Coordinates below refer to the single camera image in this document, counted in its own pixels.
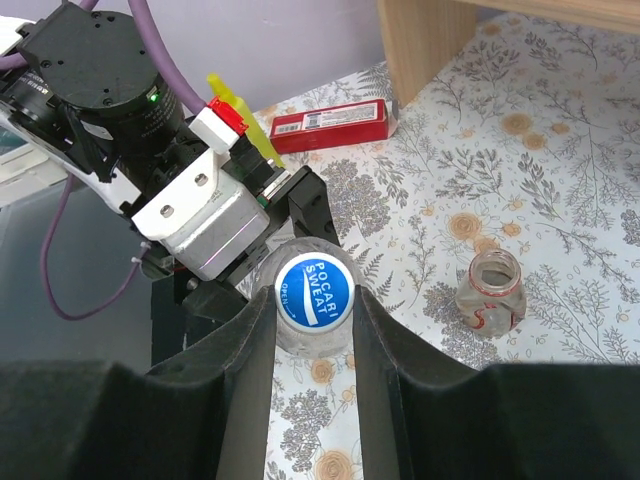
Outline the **clear plastic bottle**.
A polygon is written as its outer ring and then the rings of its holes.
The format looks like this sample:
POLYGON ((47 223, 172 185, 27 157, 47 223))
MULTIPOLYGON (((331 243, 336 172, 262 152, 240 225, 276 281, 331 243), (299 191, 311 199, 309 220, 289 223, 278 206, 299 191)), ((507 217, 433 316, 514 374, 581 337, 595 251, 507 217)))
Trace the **clear plastic bottle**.
POLYGON ((321 238, 295 238, 258 268, 251 292, 275 291, 276 344, 306 359, 333 357, 350 348, 356 287, 364 277, 341 247, 321 238))

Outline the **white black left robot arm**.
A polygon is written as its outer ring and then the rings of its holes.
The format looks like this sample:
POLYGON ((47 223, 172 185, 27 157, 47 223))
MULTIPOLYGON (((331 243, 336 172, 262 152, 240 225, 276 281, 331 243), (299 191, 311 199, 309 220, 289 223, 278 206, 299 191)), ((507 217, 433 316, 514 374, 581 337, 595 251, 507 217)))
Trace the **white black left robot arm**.
POLYGON ((229 94, 194 91, 146 2, 121 13, 64 1, 5 29, 16 37, 1 54, 8 128, 130 223, 142 239, 134 271, 171 279, 178 304, 201 295, 232 317, 238 283, 285 223, 337 241, 324 182, 286 171, 229 94))

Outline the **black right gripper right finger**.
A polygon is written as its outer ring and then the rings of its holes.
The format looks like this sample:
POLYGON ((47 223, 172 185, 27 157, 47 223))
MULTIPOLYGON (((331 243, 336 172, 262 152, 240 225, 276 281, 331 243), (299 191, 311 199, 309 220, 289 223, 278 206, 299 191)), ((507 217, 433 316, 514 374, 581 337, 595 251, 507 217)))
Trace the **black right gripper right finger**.
POLYGON ((635 366, 473 370, 355 294, 353 336, 368 479, 635 479, 635 366))

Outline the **small glass bottle red rim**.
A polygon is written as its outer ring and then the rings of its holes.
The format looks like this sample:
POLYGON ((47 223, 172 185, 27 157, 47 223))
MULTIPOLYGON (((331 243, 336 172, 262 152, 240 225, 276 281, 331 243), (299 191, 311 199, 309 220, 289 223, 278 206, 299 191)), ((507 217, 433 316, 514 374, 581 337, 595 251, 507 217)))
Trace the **small glass bottle red rim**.
POLYGON ((488 249, 471 261, 456 296, 465 325, 475 333, 497 338, 524 319, 527 300, 521 267, 509 252, 488 249))

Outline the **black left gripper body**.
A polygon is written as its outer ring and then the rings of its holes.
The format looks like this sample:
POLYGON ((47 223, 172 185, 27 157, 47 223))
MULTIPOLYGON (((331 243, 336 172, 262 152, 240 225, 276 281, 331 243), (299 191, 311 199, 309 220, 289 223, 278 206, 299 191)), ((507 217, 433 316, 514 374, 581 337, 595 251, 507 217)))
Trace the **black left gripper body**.
POLYGON ((247 303, 237 290, 239 282, 266 256, 266 242, 286 222, 292 222, 299 236, 315 236, 331 243, 338 238, 330 213, 327 188, 308 167, 291 174, 265 159, 251 142, 242 137, 231 148, 228 160, 219 167, 241 182, 269 215, 267 229, 218 277, 204 281, 173 257, 178 268, 166 277, 185 269, 199 280, 182 306, 191 314, 211 320, 229 320, 247 303))

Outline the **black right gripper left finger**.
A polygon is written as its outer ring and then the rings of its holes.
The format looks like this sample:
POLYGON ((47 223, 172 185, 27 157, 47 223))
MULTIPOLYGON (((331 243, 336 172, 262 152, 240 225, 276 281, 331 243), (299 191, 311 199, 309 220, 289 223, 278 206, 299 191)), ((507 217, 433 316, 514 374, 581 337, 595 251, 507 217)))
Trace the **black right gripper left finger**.
POLYGON ((1 367, 5 479, 259 479, 275 294, 146 374, 98 361, 1 367))

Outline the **blue white bottle cap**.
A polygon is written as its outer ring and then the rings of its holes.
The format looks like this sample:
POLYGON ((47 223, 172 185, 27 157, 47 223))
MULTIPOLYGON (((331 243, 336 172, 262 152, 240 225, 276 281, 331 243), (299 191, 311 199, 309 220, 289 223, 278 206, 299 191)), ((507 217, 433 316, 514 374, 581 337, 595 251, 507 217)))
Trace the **blue white bottle cap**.
POLYGON ((278 272, 274 287, 279 316, 296 333, 334 331, 353 309, 355 277, 341 260, 327 253, 292 258, 278 272))

